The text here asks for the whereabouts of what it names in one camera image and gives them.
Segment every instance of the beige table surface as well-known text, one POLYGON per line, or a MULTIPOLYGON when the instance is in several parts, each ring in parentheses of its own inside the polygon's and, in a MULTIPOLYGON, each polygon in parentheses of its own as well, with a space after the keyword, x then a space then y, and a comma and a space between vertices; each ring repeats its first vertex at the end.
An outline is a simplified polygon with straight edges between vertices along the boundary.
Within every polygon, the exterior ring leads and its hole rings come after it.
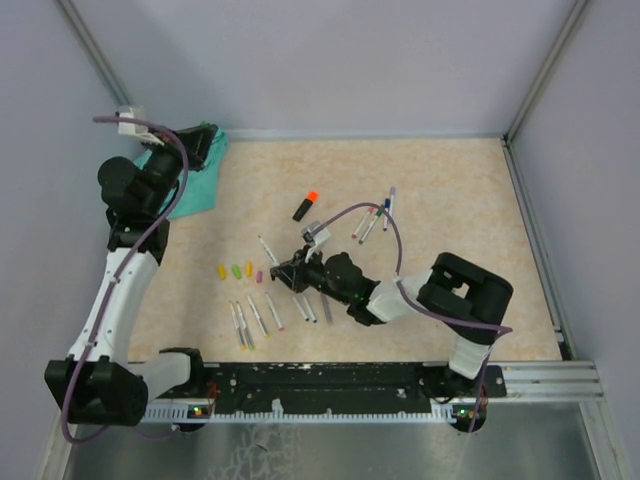
MULTIPOLYGON (((140 310, 129 356, 145 360, 165 347, 197 347, 207 361, 446 360, 454 333, 419 314, 363 327, 330 300, 325 321, 319 294, 307 296, 319 318, 305 323, 284 285, 271 282, 262 235, 277 258, 303 246, 300 230, 361 201, 380 202, 397 189, 394 218, 404 243, 403 273, 429 268, 451 251, 509 280, 514 296, 504 321, 514 332, 499 340, 494 360, 558 360, 560 354, 538 273, 497 139, 411 139, 232 143, 220 169, 215 209, 174 220, 169 247, 140 310), (291 219, 307 192, 320 193, 301 223, 291 219), (247 260, 254 275, 244 276, 247 260), (231 265, 242 267, 236 280, 231 265), (218 277, 218 265, 227 279, 218 277), (255 271, 265 272, 262 284, 255 271), (284 319, 278 332, 269 292, 284 319), (271 330, 263 338, 249 310, 250 293, 271 330), (229 300, 240 300, 256 350, 241 351, 229 300)), ((395 238, 380 224, 359 246, 350 235, 364 211, 330 227, 328 255, 347 251, 372 279, 390 280, 395 238)))

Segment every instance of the pen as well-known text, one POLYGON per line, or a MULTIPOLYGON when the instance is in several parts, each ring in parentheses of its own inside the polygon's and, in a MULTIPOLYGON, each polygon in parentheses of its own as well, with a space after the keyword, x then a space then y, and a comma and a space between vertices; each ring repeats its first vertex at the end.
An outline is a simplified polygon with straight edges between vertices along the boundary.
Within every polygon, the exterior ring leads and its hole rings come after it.
POLYGON ((269 332, 267 331, 267 327, 265 327, 264 322, 262 321, 262 317, 258 313, 258 309, 256 308, 256 304, 253 303, 253 299, 251 295, 247 294, 247 300, 249 300, 249 306, 251 307, 251 311, 253 312, 253 316, 256 317, 256 321, 258 322, 258 326, 260 330, 262 330, 262 334, 265 338, 269 338, 269 332))
POLYGON ((362 220, 360 220, 360 223, 358 224, 356 229, 351 234, 351 238, 357 238, 358 237, 358 234, 360 233, 360 230, 362 230, 362 227, 364 227, 364 223, 367 221, 367 218, 369 218, 369 215, 371 215, 373 213, 373 210, 374 210, 373 207, 371 207, 371 208, 369 208, 367 210, 367 213, 364 214, 364 216, 362 217, 362 220))
POLYGON ((271 260, 271 263, 273 264, 273 266, 274 267, 278 266, 279 262, 278 262, 278 260, 276 260, 276 256, 273 254, 273 252, 269 248, 269 245, 267 245, 267 242, 265 242, 260 235, 258 235, 258 238, 260 239, 260 243, 262 244, 262 248, 264 248, 264 251, 267 252, 267 256, 271 260))
POLYGON ((240 330, 240 324, 238 323, 238 317, 236 317, 236 311, 233 308, 233 302, 229 301, 229 308, 231 308, 231 318, 233 319, 233 326, 236 329, 236 333, 238 334, 238 341, 240 342, 240 348, 242 350, 246 350, 247 346, 244 343, 244 338, 242 338, 242 330, 240 330))
POLYGON ((302 301, 304 302, 304 306, 307 307, 307 311, 309 312, 309 318, 311 319, 311 321, 313 323, 318 323, 318 318, 316 317, 316 314, 313 313, 313 310, 311 309, 311 304, 309 303, 309 299, 307 298, 306 295, 302 296, 302 301))
POLYGON ((271 296, 266 292, 265 292, 264 296, 267 297, 267 303, 269 304, 269 309, 271 310, 271 313, 273 314, 273 318, 276 319, 276 324, 278 325, 278 330, 283 331, 284 330, 284 325, 282 324, 282 319, 280 318, 280 315, 278 315, 278 311, 276 310, 276 306, 273 304, 273 300, 271 300, 271 296))
MULTIPOLYGON (((389 212, 389 208, 391 208, 391 199, 390 198, 385 198, 384 199, 384 211, 388 213, 389 212)), ((387 217, 385 215, 384 218, 382 219, 382 230, 384 230, 386 232, 388 227, 389 227, 389 217, 387 217)))
POLYGON ((331 310, 329 309, 329 300, 324 293, 320 294, 320 301, 322 302, 322 308, 324 309, 324 316, 327 317, 327 323, 333 324, 333 317, 331 316, 331 310))
POLYGON ((244 331, 244 338, 247 339, 247 345, 249 345, 249 350, 254 350, 256 347, 253 345, 253 338, 251 338, 251 332, 249 332, 249 325, 247 325, 247 321, 244 319, 244 314, 242 313, 242 307, 240 306, 240 302, 236 302, 236 310, 238 311, 238 318, 240 318, 240 323, 242 324, 242 330, 244 331))
POLYGON ((358 240, 358 243, 360 245, 362 245, 364 243, 364 241, 367 239, 367 237, 371 233, 371 230, 373 230, 373 226, 376 224, 376 222, 380 218, 380 215, 382 215, 382 211, 383 210, 384 210, 384 204, 380 205, 380 207, 378 208, 378 211, 376 212, 375 217, 373 217, 373 220, 371 220, 371 223, 369 223, 369 226, 367 227, 367 229, 362 234, 362 237, 360 237, 360 240, 358 240))
POLYGON ((396 198, 396 187, 391 187, 389 192, 389 216, 393 218, 393 200, 396 198))
POLYGON ((298 299, 296 297, 291 297, 293 298, 293 303, 296 304, 296 307, 298 307, 298 311, 300 312, 300 315, 302 315, 302 318, 304 318, 305 322, 309 321, 309 317, 307 316, 307 312, 304 311, 304 308, 302 308, 302 305, 300 305, 300 302, 298 301, 298 299))

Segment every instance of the white wall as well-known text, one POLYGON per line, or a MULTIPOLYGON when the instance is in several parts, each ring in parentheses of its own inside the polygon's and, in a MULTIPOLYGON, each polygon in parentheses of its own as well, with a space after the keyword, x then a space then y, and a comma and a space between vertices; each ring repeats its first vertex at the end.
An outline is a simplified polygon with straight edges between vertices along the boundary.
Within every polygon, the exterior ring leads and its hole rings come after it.
POLYGON ((571 332, 640 475, 640 2, 595 1, 516 140, 571 332))
POLYGON ((53 2, 5 2, 0 65, 0 478, 29 480, 57 409, 45 366, 66 356, 102 278, 96 172, 133 145, 91 122, 114 106, 53 2))
POLYGON ((573 3, 75 1, 150 118, 263 136, 502 134, 573 3))

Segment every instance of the teal towel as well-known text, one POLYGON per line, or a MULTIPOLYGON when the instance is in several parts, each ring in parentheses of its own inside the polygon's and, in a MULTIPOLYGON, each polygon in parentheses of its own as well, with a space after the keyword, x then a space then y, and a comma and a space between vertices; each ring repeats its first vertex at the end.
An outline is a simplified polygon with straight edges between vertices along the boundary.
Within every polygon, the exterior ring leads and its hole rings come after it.
MULTIPOLYGON (((216 136, 213 137, 209 154, 205 159, 205 167, 199 172, 189 170, 189 178, 187 179, 187 188, 185 188, 182 198, 176 205, 176 208, 169 214, 169 218, 185 217, 196 213, 210 210, 216 206, 216 193, 218 192, 218 172, 220 170, 220 162, 224 153, 229 146, 229 138, 227 134, 218 129, 216 136)), ((146 151, 133 163, 138 168, 142 168, 151 156, 150 151, 146 151)), ((178 180, 182 182, 184 174, 180 174, 178 180)), ((168 196, 162 208, 171 201, 171 195, 168 196)))

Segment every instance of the marker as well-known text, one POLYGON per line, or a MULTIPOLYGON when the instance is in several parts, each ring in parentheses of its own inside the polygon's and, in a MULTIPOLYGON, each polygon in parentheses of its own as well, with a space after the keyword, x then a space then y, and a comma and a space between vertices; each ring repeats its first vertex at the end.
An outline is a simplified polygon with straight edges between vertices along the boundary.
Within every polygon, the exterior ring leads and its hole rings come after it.
POLYGON ((396 187, 391 187, 389 192, 389 216, 393 218, 393 200, 396 198, 396 187))
POLYGON ((307 198, 305 198, 302 201, 302 203, 298 207, 298 210, 296 210, 296 213, 293 214, 293 219, 296 222, 299 222, 300 220, 302 220, 302 217, 306 215, 306 213, 311 208, 311 205, 313 205, 317 199, 318 199, 318 192, 315 192, 315 191, 309 192, 309 195, 307 195, 307 198))
POLYGON ((247 294, 247 300, 249 300, 249 306, 251 307, 251 311, 253 312, 253 316, 256 317, 256 322, 258 322, 258 326, 260 330, 262 330, 262 334, 265 338, 269 338, 269 332, 267 331, 267 327, 265 327, 264 322, 262 321, 262 317, 258 313, 258 309, 256 308, 256 304, 253 303, 253 299, 251 295, 247 294))
MULTIPOLYGON (((391 199, 390 198, 385 198, 384 199, 384 211, 388 213, 389 212, 389 208, 391 208, 391 199)), ((389 218, 385 215, 384 218, 382 219, 382 230, 386 232, 388 227, 389 227, 389 218)))
POLYGON ((240 319, 240 324, 242 325, 244 338, 247 339, 247 345, 249 345, 249 350, 255 350, 256 347, 253 345, 253 338, 251 338, 249 325, 247 325, 247 321, 244 319, 244 313, 242 313, 242 307, 240 306, 240 302, 236 302, 236 310, 238 311, 238 318, 240 319))
POLYGON ((298 301, 298 299, 296 297, 291 297, 293 298, 293 303, 296 304, 296 307, 298 307, 298 311, 300 312, 300 315, 302 315, 302 318, 304 318, 305 322, 309 321, 309 317, 307 316, 307 312, 304 311, 304 308, 302 308, 302 305, 300 305, 300 302, 298 301))
POLYGON ((331 316, 331 309, 329 308, 329 300, 324 293, 320 294, 320 301, 322 302, 322 308, 324 309, 324 316, 327 317, 327 323, 333 324, 333 317, 331 316))
POLYGON ((258 235, 258 238, 260 239, 260 243, 262 243, 262 248, 264 248, 264 251, 267 252, 267 256, 271 260, 271 263, 273 264, 273 266, 277 267, 278 265, 280 265, 280 262, 276 260, 276 256, 273 254, 273 252, 269 248, 269 245, 267 245, 267 242, 265 242, 260 235, 258 235))
POLYGON ((384 204, 380 205, 380 207, 378 207, 378 211, 376 212, 375 217, 373 217, 373 220, 371 220, 371 223, 369 223, 369 226, 367 227, 367 229, 362 234, 362 237, 360 237, 360 240, 358 240, 358 243, 360 245, 362 245, 364 243, 364 241, 367 239, 367 237, 371 233, 371 230, 373 230, 373 227, 376 224, 376 222, 378 221, 378 219, 380 218, 380 215, 382 215, 382 211, 383 210, 384 210, 384 204))
POLYGON ((238 334, 238 341, 240 342, 240 348, 242 350, 246 350, 247 346, 244 343, 244 338, 242 338, 242 330, 240 330, 240 324, 238 323, 238 317, 236 317, 236 311, 233 308, 233 302, 229 301, 229 308, 231 309, 231 318, 233 319, 233 326, 236 329, 236 333, 238 334))
POLYGON ((373 213, 373 210, 374 210, 373 207, 367 210, 367 213, 364 214, 364 217, 362 217, 362 220, 360 220, 360 223, 351 234, 351 238, 358 238, 358 234, 360 233, 360 230, 362 230, 362 227, 364 227, 364 223, 367 221, 367 218, 369 218, 369 215, 373 213))
POLYGON ((311 319, 311 321, 313 323, 318 323, 318 318, 316 317, 316 314, 313 313, 311 304, 309 303, 309 299, 306 297, 306 295, 302 296, 302 301, 304 302, 304 306, 307 307, 307 311, 309 312, 309 318, 311 319))
POLYGON ((265 292, 264 296, 267 297, 267 303, 269 304, 269 309, 271 310, 271 313, 273 314, 273 318, 276 319, 276 324, 278 325, 278 330, 280 330, 282 332, 284 330, 284 325, 282 325, 282 319, 280 318, 280 315, 278 315, 278 311, 276 310, 276 306, 273 304, 273 300, 271 300, 271 297, 269 296, 268 293, 265 292))

